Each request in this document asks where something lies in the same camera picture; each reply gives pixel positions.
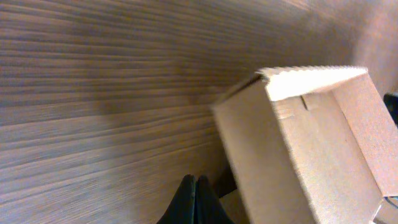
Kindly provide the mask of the brown cardboard box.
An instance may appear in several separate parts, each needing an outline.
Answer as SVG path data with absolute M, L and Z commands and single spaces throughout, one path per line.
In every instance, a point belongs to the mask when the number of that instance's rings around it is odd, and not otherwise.
M 251 223 L 397 222 L 397 126 L 367 68 L 262 68 L 213 114 Z

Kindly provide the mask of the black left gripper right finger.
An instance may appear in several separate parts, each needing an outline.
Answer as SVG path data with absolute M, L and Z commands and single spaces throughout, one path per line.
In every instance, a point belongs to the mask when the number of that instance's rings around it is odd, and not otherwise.
M 204 175 L 196 182 L 194 224 L 234 224 Z

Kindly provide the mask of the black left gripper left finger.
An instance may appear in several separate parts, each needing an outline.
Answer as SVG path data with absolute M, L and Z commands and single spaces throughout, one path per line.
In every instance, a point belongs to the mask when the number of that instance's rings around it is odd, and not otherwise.
M 183 177 L 173 199 L 157 224 L 194 224 L 196 181 L 193 175 Z

